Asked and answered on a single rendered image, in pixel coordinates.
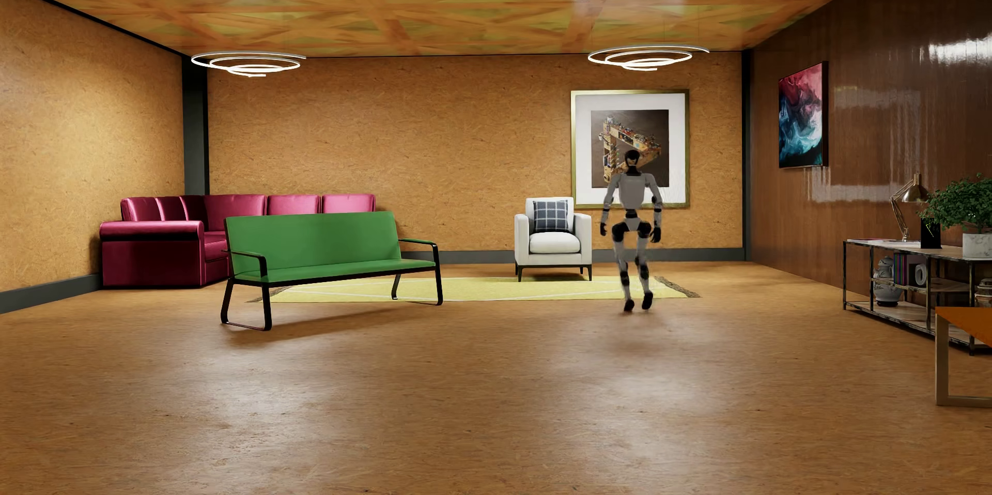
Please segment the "left robot leg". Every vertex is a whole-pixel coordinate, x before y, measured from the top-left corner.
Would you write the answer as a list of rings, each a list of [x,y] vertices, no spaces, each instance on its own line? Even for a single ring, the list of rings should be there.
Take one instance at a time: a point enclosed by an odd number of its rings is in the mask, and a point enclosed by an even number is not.
[[[650,288],[650,273],[648,267],[647,258],[647,247],[649,243],[649,238],[652,234],[652,225],[647,221],[639,220],[638,223],[638,240],[637,240],[637,254],[635,258],[636,265],[638,267],[639,278],[642,284],[642,289],[644,292],[642,300],[642,309],[644,311],[649,311],[653,304],[654,294]]]

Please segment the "robot leg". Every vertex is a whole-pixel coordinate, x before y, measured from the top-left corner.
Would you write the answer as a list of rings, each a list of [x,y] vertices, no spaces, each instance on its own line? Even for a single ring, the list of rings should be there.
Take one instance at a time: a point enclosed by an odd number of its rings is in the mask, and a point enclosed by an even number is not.
[[[637,254],[635,258],[636,265],[638,267],[639,278],[642,284],[642,289],[644,292],[642,300],[642,309],[644,311],[649,311],[653,304],[654,294],[650,288],[650,273],[648,267],[647,258],[647,247],[649,243],[649,238],[652,234],[652,225],[647,221],[639,220],[638,223],[638,240],[637,240]]]
[[[639,218],[636,210],[626,210],[623,223],[617,223],[611,228],[613,249],[617,268],[619,270],[621,286],[625,295],[624,311],[632,312],[635,305],[630,292],[630,278],[628,273],[628,262],[625,259],[624,236],[630,231],[629,223],[634,222],[635,227],[639,225]]]

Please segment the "right robot leg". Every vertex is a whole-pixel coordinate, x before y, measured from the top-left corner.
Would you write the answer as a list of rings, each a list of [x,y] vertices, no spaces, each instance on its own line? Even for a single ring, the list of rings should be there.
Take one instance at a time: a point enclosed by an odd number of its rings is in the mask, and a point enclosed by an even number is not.
[[[624,236],[630,231],[629,223],[634,222],[635,227],[639,225],[639,218],[636,210],[626,210],[623,223],[617,223],[611,228],[613,249],[617,268],[619,270],[621,286],[625,295],[624,311],[632,312],[635,305],[630,292],[630,278],[628,273],[628,262],[625,259]]]

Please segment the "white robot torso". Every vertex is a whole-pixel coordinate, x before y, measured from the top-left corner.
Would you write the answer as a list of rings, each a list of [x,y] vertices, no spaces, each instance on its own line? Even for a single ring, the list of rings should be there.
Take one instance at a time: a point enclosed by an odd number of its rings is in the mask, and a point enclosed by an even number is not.
[[[645,191],[651,190],[654,183],[653,176],[643,172],[637,174],[623,172],[615,177],[618,198],[624,209],[640,208],[644,204]]]

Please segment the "dark plaid cushion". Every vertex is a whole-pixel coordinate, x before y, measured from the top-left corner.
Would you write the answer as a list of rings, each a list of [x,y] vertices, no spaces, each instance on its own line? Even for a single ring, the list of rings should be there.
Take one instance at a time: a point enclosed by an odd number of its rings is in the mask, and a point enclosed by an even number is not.
[[[533,233],[572,232],[574,216],[570,212],[569,200],[534,200]]]

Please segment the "yellow-green rug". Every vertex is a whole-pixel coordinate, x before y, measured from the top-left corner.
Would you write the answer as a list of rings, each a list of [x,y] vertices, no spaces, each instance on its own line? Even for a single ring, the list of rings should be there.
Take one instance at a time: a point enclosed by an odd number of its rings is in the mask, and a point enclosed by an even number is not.
[[[276,287],[270,290],[272,302],[383,302],[391,301],[394,279],[390,276],[367,277],[342,282]],[[680,289],[652,277],[650,287],[655,299],[697,298],[694,292]],[[437,301],[433,277],[402,277],[397,300]],[[445,301],[512,301],[561,299],[623,299],[617,276],[594,277],[579,274],[525,276],[517,282],[513,276],[449,276],[442,279]]]

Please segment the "abstract red blue painting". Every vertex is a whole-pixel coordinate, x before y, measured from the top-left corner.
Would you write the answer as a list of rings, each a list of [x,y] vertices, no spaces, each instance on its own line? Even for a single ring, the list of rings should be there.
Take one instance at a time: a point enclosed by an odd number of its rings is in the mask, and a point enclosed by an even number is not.
[[[826,62],[778,81],[778,167],[827,165]]]

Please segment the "gray ceramic vase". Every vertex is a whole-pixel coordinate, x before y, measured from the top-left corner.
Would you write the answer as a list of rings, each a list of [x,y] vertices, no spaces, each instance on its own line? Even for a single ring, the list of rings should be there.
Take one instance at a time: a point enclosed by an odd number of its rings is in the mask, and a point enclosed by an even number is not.
[[[895,286],[894,269],[895,260],[889,256],[878,261],[873,273],[872,292],[875,302],[880,306],[895,307],[903,295],[902,290]]]

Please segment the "row of books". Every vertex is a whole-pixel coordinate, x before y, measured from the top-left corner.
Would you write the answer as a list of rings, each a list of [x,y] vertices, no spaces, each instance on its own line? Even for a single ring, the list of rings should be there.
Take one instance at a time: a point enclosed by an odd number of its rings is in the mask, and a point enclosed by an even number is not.
[[[895,253],[893,277],[903,286],[925,286],[928,278],[926,258],[923,255]]]

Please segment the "brass desk lamp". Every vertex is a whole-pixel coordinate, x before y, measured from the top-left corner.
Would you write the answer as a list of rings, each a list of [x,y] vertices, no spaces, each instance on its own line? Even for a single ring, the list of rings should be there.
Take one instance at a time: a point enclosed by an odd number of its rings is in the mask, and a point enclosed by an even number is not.
[[[928,200],[928,191],[922,185],[921,172],[915,172],[912,179],[906,182],[890,197],[890,204],[900,228],[903,243],[909,241],[909,227],[901,210],[901,203],[924,203]]]

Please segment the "green potted plant white pot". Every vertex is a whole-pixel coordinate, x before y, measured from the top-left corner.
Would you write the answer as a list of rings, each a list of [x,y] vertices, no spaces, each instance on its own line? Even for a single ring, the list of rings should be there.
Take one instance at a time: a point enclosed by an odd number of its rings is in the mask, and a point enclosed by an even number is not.
[[[992,259],[992,177],[978,173],[935,190],[919,215],[928,226],[960,226],[966,259]]]

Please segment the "magenta corner sofa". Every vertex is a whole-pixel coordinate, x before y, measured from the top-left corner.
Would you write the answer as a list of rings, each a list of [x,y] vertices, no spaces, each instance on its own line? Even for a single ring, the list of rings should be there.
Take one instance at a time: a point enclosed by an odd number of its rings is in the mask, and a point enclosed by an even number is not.
[[[128,197],[100,226],[102,284],[206,286],[231,274],[224,221],[246,215],[371,212],[373,194]]]

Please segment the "gold framed wall picture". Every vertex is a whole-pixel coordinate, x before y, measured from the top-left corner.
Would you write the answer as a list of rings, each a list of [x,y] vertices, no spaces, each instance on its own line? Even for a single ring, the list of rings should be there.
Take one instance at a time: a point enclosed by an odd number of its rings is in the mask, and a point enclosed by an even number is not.
[[[572,91],[572,196],[601,209],[629,150],[651,173],[666,208],[688,207],[688,90]]]

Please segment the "metal frame console shelf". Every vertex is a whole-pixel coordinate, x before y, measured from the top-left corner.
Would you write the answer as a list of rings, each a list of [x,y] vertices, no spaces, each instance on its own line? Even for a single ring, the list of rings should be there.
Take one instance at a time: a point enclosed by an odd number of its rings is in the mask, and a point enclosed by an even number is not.
[[[850,255],[850,248],[863,248],[867,258],[868,290],[865,295],[848,289],[848,267],[858,257]],[[872,292],[873,273],[877,263],[895,253],[923,255],[926,258],[928,278],[925,286],[903,286],[900,302],[895,307],[880,306]],[[982,298],[990,296],[989,289],[981,287],[982,281],[992,286],[992,259],[966,259],[961,247],[943,245],[941,249],[925,250],[918,241],[903,243],[896,240],[847,239],[842,245],[842,306],[846,311],[859,311],[876,318],[901,325],[913,331],[934,336],[936,333],[936,308],[938,306],[975,306],[976,292]]]

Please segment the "green bench black frame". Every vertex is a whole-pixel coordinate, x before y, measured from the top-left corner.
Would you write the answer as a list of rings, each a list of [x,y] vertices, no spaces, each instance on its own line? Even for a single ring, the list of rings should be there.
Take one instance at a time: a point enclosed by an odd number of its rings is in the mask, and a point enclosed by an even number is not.
[[[433,270],[437,304],[443,301],[437,244],[415,239],[432,248],[432,260],[403,259],[392,212],[229,217],[225,232],[233,269],[220,310],[225,324],[236,285],[262,289],[266,331],[272,328],[270,289],[277,286],[392,274],[394,298],[401,274]]]

